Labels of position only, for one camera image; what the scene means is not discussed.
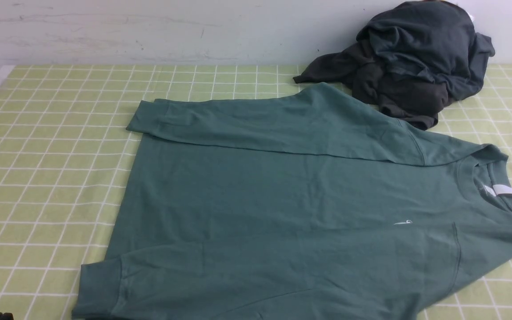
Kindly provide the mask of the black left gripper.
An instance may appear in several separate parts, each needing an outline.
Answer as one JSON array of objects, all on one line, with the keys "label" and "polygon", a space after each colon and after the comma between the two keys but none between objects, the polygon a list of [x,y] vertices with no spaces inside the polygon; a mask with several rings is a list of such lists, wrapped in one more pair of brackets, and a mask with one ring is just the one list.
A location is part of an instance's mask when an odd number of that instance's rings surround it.
[{"label": "black left gripper", "polygon": [[0,320],[14,320],[14,316],[10,312],[0,312]]}]

